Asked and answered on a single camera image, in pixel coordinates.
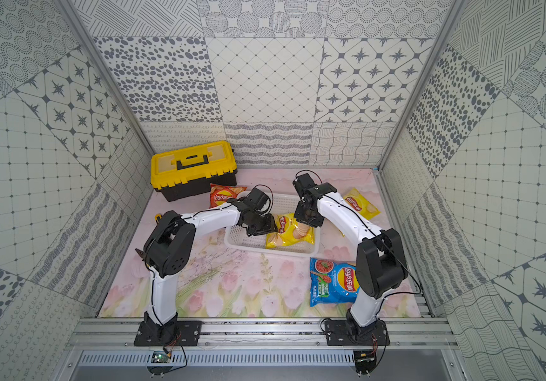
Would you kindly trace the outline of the blue Lay's chip bag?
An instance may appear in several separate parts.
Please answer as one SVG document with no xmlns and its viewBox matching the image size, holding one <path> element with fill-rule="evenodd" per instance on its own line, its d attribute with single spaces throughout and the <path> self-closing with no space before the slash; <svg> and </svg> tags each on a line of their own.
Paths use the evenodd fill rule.
<svg viewBox="0 0 546 381">
<path fill-rule="evenodd" d="M 355 265 L 311 258 L 310 306 L 354 303 L 360 290 Z"/>
</svg>

